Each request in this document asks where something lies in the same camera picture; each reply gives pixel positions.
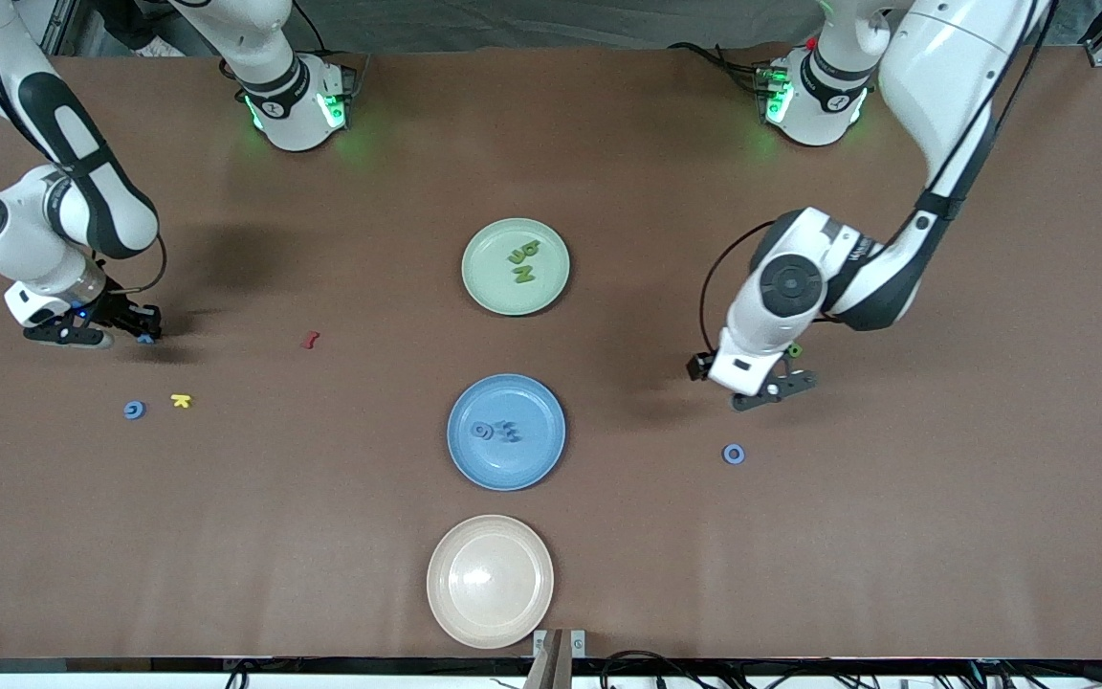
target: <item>blue plate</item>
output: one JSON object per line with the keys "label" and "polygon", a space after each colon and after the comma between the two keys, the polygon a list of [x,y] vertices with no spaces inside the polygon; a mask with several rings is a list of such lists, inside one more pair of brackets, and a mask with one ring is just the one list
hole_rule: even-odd
{"label": "blue plate", "polygon": [[516,373],[467,388],[450,411],[450,454],[468,480],[490,489],[529,488],[560,461],[569,427],[554,394]]}

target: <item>shoe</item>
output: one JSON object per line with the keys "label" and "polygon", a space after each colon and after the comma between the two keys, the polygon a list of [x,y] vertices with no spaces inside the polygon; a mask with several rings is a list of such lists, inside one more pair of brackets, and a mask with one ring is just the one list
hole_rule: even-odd
{"label": "shoe", "polygon": [[185,57],[185,53],[177,51],[170,42],[158,35],[148,45],[134,51],[134,55],[140,57]]}

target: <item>person's leg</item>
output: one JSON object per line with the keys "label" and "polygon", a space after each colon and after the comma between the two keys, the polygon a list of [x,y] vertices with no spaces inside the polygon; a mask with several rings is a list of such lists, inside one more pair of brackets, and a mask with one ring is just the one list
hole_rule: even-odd
{"label": "person's leg", "polygon": [[91,0],[93,8],[105,18],[105,30],[131,51],[145,47],[153,39],[152,22],[134,4],[134,0]]}

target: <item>brown tabletop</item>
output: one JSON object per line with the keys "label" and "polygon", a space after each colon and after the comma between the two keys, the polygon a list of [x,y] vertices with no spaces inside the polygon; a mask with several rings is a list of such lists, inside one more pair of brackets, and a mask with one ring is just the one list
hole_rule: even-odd
{"label": "brown tabletop", "polygon": [[[381,56],[355,129],[292,154],[214,62],[58,69],[161,214],[170,336],[28,344],[0,298],[0,656],[480,655],[424,569],[489,513],[547,541],[543,622],[595,655],[1102,656],[1102,69],[1080,49],[1041,56],[904,322],[810,329],[821,387],[744,415],[683,372],[700,280],[801,206],[899,227],[925,166],[879,98],[802,149],[688,53]],[[0,189],[39,161],[0,121]],[[534,317],[462,286],[509,215],[572,250]],[[559,467],[508,494],[445,443],[501,372],[569,416]]]}

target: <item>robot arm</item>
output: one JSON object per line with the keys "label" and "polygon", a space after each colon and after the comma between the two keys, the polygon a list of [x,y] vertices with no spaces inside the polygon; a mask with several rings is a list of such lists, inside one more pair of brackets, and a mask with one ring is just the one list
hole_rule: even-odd
{"label": "robot arm", "polygon": [[1046,6],[914,3],[888,45],[879,85],[928,162],[930,182],[916,207],[885,247],[819,209],[781,215],[730,306],[721,348],[696,376],[706,373],[739,397],[768,396],[769,385],[779,388],[773,367],[817,314],[853,330],[887,327],[904,315],[988,155],[990,95]]}
{"label": "robot arm", "polygon": [[346,127],[354,71],[292,51],[292,0],[172,0],[224,57],[257,127],[277,148],[306,151]]}
{"label": "robot arm", "polygon": [[130,258],[156,239],[152,202],[131,184],[105,137],[28,35],[10,0],[0,0],[0,115],[50,163],[0,192],[0,273],[25,336],[53,345],[105,347],[88,322],[159,335],[159,313],[119,293],[100,266],[75,247]]}

